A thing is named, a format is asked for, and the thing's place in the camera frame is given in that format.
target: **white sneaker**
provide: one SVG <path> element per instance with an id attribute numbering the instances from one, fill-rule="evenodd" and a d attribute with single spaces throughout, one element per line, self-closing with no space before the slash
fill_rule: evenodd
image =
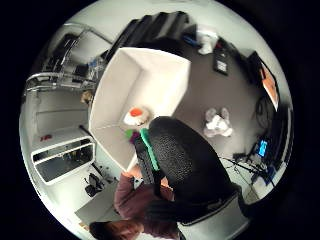
<path id="1" fill-rule="evenodd" d="M 228 109 L 222 108 L 222 109 L 221 109 L 221 117 L 222 117 L 224 120 L 226 120 L 227 122 L 230 122 L 230 121 L 229 121 L 229 116 L 230 116 L 230 114 L 229 114 Z"/>
<path id="2" fill-rule="evenodd" d="M 215 115 L 217 115 L 217 110 L 215 108 L 208 109 L 206 111 L 206 121 L 211 122 Z"/>

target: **dark hair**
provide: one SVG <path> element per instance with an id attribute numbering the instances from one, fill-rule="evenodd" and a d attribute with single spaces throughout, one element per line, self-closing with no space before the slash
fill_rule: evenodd
<path id="1" fill-rule="evenodd" d="M 89 225 L 89 231 L 93 237 L 98 240 L 118 240 L 110 228 L 108 228 L 108 222 L 92 222 Z"/>

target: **blue light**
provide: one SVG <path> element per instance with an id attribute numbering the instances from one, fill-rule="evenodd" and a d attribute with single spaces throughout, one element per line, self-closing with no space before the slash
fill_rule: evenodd
<path id="1" fill-rule="evenodd" d="M 266 141 L 261 140 L 261 142 L 260 142 L 260 148 L 259 148 L 259 152 L 258 152 L 258 154 L 259 154 L 261 157 L 264 157 L 264 155 L 266 154 L 267 144 L 268 144 L 268 143 L 267 143 Z"/>

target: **green object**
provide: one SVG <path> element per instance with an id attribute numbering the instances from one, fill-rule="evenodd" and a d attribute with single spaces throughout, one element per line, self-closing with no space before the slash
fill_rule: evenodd
<path id="1" fill-rule="evenodd" d="M 130 139 L 132 137 L 133 131 L 134 131 L 133 129 L 128 129 L 125 131 L 126 137 L 128 139 Z"/>
<path id="2" fill-rule="evenodd" d="M 152 150 L 152 147 L 151 147 L 151 143 L 149 141 L 149 133 L 148 133 L 148 129 L 146 128 L 142 128 L 140 130 L 140 136 L 144 142 L 144 144 L 147 146 L 148 148 L 148 153 L 149 153 L 149 156 L 150 156 L 150 159 L 151 159 L 151 163 L 152 163 L 152 167 L 155 171 L 159 171 L 160 168 L 158 166 L 158 161 L 156 159 L 156 156 L 154 155 L 153 153 L 153 150 Z"/>

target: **white box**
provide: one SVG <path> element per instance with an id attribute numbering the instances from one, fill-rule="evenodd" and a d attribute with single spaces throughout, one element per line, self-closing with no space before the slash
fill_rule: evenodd
<path id="1" fill-rule="evenodd" d="M 147 128 L 153 118 L 171 116 L 187 90 L 189 71 L 189 60 L 160 50 L 120 48 L 112 57 L 93 100 L 89 131 L 122 170 L 137 162 L 125 130 Z M 123 119 L 136 106 L 151 117 L 135 128 Z"/>

